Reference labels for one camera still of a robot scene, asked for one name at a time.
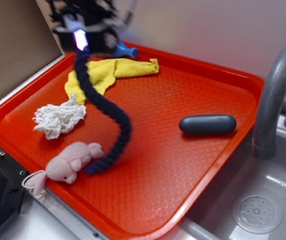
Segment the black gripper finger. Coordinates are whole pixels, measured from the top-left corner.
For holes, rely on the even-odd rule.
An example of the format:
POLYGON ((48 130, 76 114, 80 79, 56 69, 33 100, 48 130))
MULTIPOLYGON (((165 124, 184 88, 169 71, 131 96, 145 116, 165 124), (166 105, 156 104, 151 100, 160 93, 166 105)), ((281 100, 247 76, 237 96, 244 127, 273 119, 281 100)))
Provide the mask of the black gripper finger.
POLYGON ((61 47, 64 51, 76 51, 74 34, 64 27, 55 27, 53 33, 59 38, 61 47))
POLYGON ((86 39, 91 53, 113 53, 118 45, 118 35, 110 27, 86 32, 86 39))

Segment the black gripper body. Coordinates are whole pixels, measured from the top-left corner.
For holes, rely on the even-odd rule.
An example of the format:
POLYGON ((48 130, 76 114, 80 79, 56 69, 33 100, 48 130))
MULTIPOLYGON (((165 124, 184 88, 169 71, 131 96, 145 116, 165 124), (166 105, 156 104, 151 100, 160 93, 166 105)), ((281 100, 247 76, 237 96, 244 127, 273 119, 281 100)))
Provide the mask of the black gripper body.
POLYGON ((100 31, 111 27, 121 31, 123 21, 118 17, 111 0, 48 0, 50 17, 57 26, 54 32, 74 32, 76 30, 100 31))

